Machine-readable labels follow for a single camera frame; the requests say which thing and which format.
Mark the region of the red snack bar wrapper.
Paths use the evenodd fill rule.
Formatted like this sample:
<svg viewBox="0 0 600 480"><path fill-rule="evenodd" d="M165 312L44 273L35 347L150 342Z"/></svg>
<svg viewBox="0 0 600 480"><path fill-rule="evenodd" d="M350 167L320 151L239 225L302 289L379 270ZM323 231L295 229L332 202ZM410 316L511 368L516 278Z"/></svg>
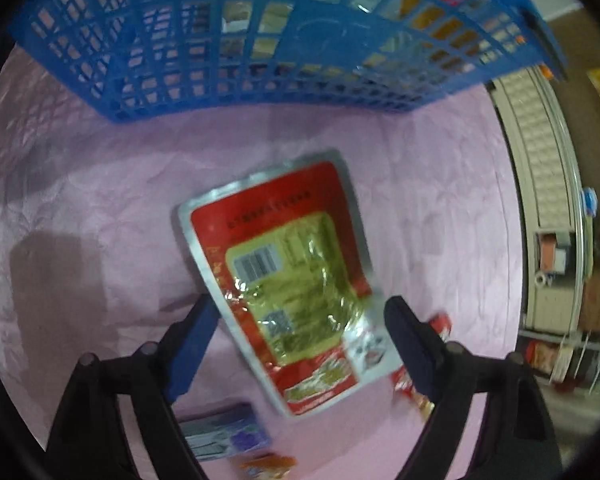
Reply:
<svg viewBox="0 0 600 480"><path fill-rule="evenodd" d="M436 312L427 324L443 341L450 339L453 329L452 318L445 311ZM402 364L390 374L393 393L400 399L410 402L416 408L423 422L426 422L434 408L434 401L429 397L431 373L425 365L406 367Z"/></svg>

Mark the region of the purple Doublemint gum pack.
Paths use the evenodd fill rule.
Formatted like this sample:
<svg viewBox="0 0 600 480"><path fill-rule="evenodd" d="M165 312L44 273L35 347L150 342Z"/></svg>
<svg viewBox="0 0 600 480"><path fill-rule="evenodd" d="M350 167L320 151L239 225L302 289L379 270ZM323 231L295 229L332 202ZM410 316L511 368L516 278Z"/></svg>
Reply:
<svg viewBox="0 0 600 480"><path fill-rule="evenodd" d="M179 422L184 439L200 462L222 460L268 448L271 437L250 403L237 403Z"/></svg>

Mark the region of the orange snack bar wrapper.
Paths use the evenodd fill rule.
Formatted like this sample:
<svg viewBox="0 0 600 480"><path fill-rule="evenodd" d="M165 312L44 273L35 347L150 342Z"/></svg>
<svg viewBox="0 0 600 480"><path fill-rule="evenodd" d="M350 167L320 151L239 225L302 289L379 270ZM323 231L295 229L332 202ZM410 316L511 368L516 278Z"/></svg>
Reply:
<svg viewBox="0 0 600 480"><path fill-rule="evenodd" d="M239 465L242 473L251 480L283 480L287 479L297 460L291 456L266 454Z"/></svg>

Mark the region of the red yellow snack pouch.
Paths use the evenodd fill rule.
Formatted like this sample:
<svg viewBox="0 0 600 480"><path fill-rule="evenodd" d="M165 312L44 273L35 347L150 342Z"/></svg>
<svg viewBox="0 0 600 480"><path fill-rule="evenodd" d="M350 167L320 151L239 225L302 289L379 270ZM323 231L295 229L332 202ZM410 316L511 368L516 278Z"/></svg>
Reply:
<svg viewBox="0 0 600 480"><path fill-rule="evenodd" d="M178 223L228 331L282 414L323 411L401 366L337 151L186 200Z"/></svg>

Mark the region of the pink quilted tablecloth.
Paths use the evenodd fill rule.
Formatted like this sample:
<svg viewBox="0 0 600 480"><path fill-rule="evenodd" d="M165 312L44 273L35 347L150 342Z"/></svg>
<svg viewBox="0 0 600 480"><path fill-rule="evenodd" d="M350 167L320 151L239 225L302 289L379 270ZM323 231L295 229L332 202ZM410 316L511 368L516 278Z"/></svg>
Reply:
<svg viewBox="0 0 600 480"><path fill-rule="evenodd" d="M127 356L204 291L180 203L336 150L382 291L446 312L471 352L515 347L522 243L508 149L485 88L410 114L255 105L119 125L23 50L0 73L0 375L45 443L76 361Z"/></svg>

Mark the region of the white TV cabinet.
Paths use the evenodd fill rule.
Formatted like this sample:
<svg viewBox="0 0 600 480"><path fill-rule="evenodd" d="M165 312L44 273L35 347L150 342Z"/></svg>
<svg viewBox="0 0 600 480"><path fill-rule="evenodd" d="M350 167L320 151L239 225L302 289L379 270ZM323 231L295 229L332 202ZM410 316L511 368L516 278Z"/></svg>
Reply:
<svg viewBox="0 0 600 480"><path fill-rule="evenodd" d="M576 376L590 340L579 327L585 283L582 182L569 130L537 67L495 79L491 98L512 159L524 241L519 333L536 372Z"/></svg>

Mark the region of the blue plastic basket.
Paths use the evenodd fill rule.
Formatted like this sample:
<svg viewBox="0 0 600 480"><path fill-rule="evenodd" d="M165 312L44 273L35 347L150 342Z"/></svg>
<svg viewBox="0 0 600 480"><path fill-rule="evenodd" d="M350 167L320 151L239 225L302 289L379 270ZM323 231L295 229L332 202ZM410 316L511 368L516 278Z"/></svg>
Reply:
<svg viewBox="0 0 600 480"><path fill-rule="evenodd" d="M565 71L531 0L26 0L9 30L115 122L276 102L408 112Z"/></svg>

